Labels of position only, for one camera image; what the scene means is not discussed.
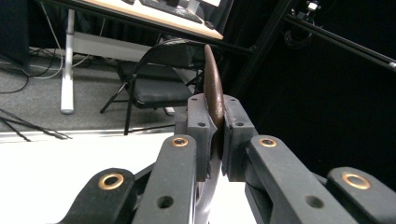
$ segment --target desk leg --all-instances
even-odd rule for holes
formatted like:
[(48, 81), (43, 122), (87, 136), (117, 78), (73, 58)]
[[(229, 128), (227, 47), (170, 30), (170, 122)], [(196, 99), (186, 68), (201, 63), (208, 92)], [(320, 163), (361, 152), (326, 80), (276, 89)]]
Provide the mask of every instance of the desk leg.
[(187, 5), (187, 10), (195, 14), (197, 12), (198, 6), (199, 6), (198, 1), (190, 0), (189, 4)]
[(62, 77), (62, 99), (61, 112), (73, 114), (73, 37), (74, 37), (75, 11), (69, 9), (67, 33), (66, 33), (66, 55), (64, 57), (64, 74)]

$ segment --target chair backrest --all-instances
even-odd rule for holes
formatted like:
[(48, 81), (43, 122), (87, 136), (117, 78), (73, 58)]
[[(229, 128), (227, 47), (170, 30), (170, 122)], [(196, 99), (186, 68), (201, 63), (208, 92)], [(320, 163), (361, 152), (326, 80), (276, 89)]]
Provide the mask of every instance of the chair backrest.
[(147, 63), (184, 69), (204, 69), (205, 44), (187, 39), (164, 41), (146, 52), (134, 67), (133, 74)]

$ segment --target white surface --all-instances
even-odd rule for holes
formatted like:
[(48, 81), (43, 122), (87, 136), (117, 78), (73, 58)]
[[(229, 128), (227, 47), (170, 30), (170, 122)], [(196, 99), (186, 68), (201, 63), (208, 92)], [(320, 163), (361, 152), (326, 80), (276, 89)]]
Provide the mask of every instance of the white surface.
[[(155, 162), (170, 135), (1, 144), (0, 223), (59, 222), (93, 175), (112, 167), (137, 173)], [(244, 184), (220, 179), (210, 223), (255, 223)]]
[(207, 2), (208, 4), (211, 4), (215, 7), (218, 7), (220, 4), (220, 0), (202, 0), (202, 1)]

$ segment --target bronze curved blade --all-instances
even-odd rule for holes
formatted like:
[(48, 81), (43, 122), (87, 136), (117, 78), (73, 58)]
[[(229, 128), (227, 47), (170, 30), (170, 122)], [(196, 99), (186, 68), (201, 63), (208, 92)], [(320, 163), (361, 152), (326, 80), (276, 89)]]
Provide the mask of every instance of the bronze curved blade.
[(208, 113), (212, 118), (218, 131), (212, 139), (211, 155), (221, 158), (222, 154), (222, 132), (224, 123), (224, 98), (219, 77), (219, 70), (216, 65), (215, 57), (213, 56), (210, 46), (205, 46), (205, 82), (204, 94), (207, 101)]

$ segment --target metal rod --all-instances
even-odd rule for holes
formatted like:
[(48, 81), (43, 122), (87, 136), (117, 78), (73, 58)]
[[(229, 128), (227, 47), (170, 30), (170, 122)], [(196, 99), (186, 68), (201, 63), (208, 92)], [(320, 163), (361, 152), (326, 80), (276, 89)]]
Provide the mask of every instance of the metal rod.
[(390, 57), (387, 57), (383, 54), (380, 54), (374, 50), (367, 49), (366, 47), (359, 45), (355, 42), (352, 42), (350, 40), (347, 40), (339, 35), (335, 35), (329, 31), (326, 31), (320, 27), (317, 27), (309, 22), (306, 21), (301, 21), (296, 19), (295, 17), (288, 15), (288, 17), (285, 19), (285, 21), (296, 25), (302, 29), (305, 29), (308, 32), (311, 32), (313, 35), (317, 35), (329, 42), (334, 43), (335, 45), (349, 50), (373, 63), (377, 63), (381, 66), (384, 66), (390, 70), (396, 71), (393, 69), (392, 66), (390, 66), (390, 63), (396, 62), (396, 60), (391, 59)]

